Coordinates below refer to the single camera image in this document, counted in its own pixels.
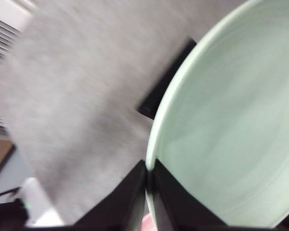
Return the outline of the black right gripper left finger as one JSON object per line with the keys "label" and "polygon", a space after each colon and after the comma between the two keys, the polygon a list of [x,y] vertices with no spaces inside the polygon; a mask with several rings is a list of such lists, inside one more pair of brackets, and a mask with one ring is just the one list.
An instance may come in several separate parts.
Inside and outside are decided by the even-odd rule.
{"label": "black right gripper left finger", "polygon": [[73,225],[27,231],[138,231],[141,227],[147,170],[140,160],[121,183]]}

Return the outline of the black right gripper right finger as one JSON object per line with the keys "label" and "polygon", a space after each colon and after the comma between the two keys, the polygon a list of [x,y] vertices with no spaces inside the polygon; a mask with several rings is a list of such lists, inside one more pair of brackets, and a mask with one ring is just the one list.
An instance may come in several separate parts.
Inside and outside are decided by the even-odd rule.
{"label": "black right gripper right finger", "polygon": [[157,160],[152,195],[159,231],[271,231],[272,228],[227,225],[194,198]]}

